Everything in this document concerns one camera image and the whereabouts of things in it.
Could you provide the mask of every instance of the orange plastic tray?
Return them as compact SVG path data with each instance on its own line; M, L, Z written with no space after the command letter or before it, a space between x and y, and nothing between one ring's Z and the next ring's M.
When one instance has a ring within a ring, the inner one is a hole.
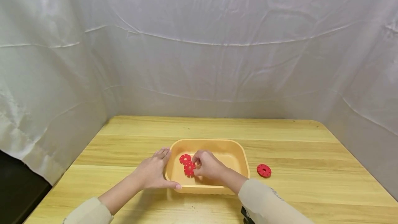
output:
M184 166L180 163L180 156L189 154L191 157L197 150L209 150L227 167L250 178L249 164L243 147L228 139L181 139L173 143L170 148L172 155L166 166L165 177L182 185L180 193L192 194L222 194L232 195L233 192L224 187L221 182L203 177L187 177Z

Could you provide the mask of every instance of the white fabric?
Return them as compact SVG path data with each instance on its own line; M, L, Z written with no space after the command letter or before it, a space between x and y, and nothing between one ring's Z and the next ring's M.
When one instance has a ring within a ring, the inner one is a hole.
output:
M398 197L398 0L1 0L0 149L54 183L116 114L315 119Z

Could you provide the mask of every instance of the beige sleeve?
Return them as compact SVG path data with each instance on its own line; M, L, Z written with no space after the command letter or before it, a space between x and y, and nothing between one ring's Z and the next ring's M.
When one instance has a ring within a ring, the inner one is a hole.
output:
M274 190L258 180L247 180L238 196L256 224L313 224L280 198Z
M73 210L63 224L110 224L113 216L98 198L93 197Z

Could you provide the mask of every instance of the red gear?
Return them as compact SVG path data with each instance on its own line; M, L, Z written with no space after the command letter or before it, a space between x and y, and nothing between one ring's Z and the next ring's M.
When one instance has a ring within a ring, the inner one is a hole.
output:
M180 156L180 163L184 164L184 162L191 161L191 156L188 154L184 154Z
M265 164L259 164L257 166L257 173L262 177L270 177L271 176L271 168L266 166Z
M187 177L193 177L193 169L196 168L196 165L192 163L192 161L187 161L184 166L184 174Z

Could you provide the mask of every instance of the red toy gear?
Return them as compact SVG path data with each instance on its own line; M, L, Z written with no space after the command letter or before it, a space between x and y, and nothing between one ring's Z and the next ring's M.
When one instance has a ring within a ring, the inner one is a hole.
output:
M184 166L184 174L187 177L193 177L193 169L196 168L196 165L192 163L192 161L186 161L186 164Z
M270 177L271 176L271 168L266 166L265 164L259 164L257 166L257 173L262 177Z
M180 156L180 163L184 164L185 162L191 161L191 156L188 154L184 154Z

